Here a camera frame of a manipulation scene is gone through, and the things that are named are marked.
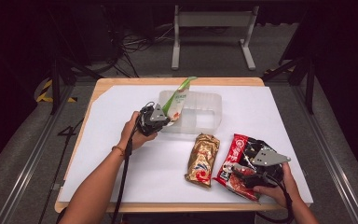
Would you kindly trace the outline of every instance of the red snack bag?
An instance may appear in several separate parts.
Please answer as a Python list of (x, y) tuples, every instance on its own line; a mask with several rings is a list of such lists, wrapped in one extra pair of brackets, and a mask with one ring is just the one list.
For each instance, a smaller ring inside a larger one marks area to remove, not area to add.
[(231, 142), (226, 160), (220, 168), (217, 177), (213, 179), (241, 197), (245, 197), (253, 202), (258, 202), (260, 194), (254, 192), (253, 188), (247, 188), (244, 182), (232, 172), (232, 166), (237, 164), (240, 166), (240, 169), (236, 170), (241, 172), (242, 175), (253, 175), (255, 173), (254, 169), (245, 166), (250, 164), (244, 154), (244, 150), (249, 145), (249, 139), (248, 136), (237, 133), (234, 134), (234, 139)]

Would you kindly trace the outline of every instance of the wrist bracelet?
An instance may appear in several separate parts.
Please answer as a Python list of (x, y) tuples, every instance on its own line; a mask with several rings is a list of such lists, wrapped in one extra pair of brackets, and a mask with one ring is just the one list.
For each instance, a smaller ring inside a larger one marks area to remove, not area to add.
[(112, 151), (113, 151), (113, 149), (115, 149), (115, 148), (117, 148), (118, 150), (120, 150), (121, 151), (121, 154), (120, 154), (120, 156), (124, 156), (124, 149), (123, 148), (121, 148), (121, 147), (118, 147), (118, 146), (114, 146), (114, 147), (112, 147)]

